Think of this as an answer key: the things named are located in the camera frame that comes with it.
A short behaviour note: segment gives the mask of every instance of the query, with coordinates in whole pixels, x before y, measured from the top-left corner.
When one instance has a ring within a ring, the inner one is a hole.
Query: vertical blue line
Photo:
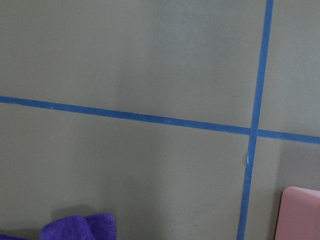
[[[250,129],[249,144],[248,144],[248,157],[247,157],[247,164],[244,172],[240,218],[239,218],[239,225],[238,225],[238,233],[236,236],[237,240],[244,240],[245,233],[246,233],[251,181],[252,181],[252,173],[254,168],[258,126],[259,126],[259,119],[260,119],[261,102],[262,102],[262,94],[263,94],[263,88],[264,88],[268,46],[269,46],[269,38],[270,38],[270,30],[271,30],[273,3],[274,3],[273,0],[266,0],[263,33],[262,33],[262,41],[261,41],[261,49],[260,49],[260,57],[259,57],[259,66],[258,66],[258,73],[257,73],[257,79],[256,79],[256,86],[255,86],[255,95],[254,95],[252,118],[251,118],[251,129]]]

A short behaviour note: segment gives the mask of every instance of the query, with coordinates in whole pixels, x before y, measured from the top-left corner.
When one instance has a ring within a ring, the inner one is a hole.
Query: blue tape strip
[[[309,144],[320,144],[320,137],[318,136],[308,136],[308,135],[262,130],[262,129],[258,130],[258,136],[263,138],[289,140],[289,141],[303,142],[303,143],[309,143]]]
[[[59,111],[66,111],[66,112],[73,112],[73,113],[80,113],[80,114],[104,116],[104,117],[110,117],[110,118],[128,119],[128,120],[135,120],[135,121],[141,121],[141,122],[173,125],[173,126],[180,126],[180,127],[186,127],[186,128],[194,128],[194,129],[204,129],[204,130],[211,130],[211,131],[218,131],[218,132],[225,132],[225,133],[232,133],[232,134],[241,134],[241,135],[250,134],[250,128],[241,127],[241,126],[231,126],[231,125],[209,123],[209,122],[202,122],[202,121],[183,120],[183,119],[172,118],[172,117],[153,116],[153,115],[145,115],[145,114],[132,113],[132,112],[87,107],[87,106],[77,106],[77,105],[68,105],[68,104],[54,103],[54,102],[47,102],[47,101],[20,99],[15,97],[8,97],[8,96],[0,96],[0,103],[19,104],[23,106],[42,108],[42,109],[52,109],[52,110],[59,110]]]
[[[244,173],[240,218],[239,218],[238,232],[236,236],[237,240],[244,240],[245,233],[246,233],[251,181],[252,181],[252,173],[254,168],[258,126],[259,126],[259,119],[260,119],[261,102],[262,102],[262,95],[263,95],[263,88],[264,88],[268,46],[269,46],[269,38],[270,38],[270,31],[271,31],[273,3],[274,3],[273,0],[267,0],[266,6],[265,6],[262,42],[261,42],[260,57],[259,57],[259,67],[258,67],[258,74],[256,79],[255,95],[254,95],[252,118],[251,118],[251,130],[250,130],[250,137],[249,137],[249,144],[248,144],[247,165]]]

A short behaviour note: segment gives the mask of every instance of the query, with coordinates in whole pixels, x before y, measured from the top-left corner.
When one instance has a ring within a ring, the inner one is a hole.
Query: pink box
[[[283,191],[275,240],[320,240],[320,191]]]

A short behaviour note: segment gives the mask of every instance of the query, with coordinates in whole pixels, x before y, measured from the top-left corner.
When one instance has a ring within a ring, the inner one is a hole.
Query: gray surface
[[[0,95],[249,127],[264,8],[1,1]]]
[[[0,104],[0,233],[111,212],[119,240],[235,239],[248,137]]]
[[[320,146],[259,138],[253,170],[246,240],[273,240],[282,191],[320,191]]]
[[[320,136],[320,1],[277,0],[260,128]]]

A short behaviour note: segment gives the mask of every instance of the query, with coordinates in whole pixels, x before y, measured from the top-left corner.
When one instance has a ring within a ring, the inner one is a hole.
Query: purple towel
[[[42,229],[39,240],[116,240],[113,216],[108,213],[91,216],[67,216],[53,221]],[[0,240],[26,240],[0,234]]]

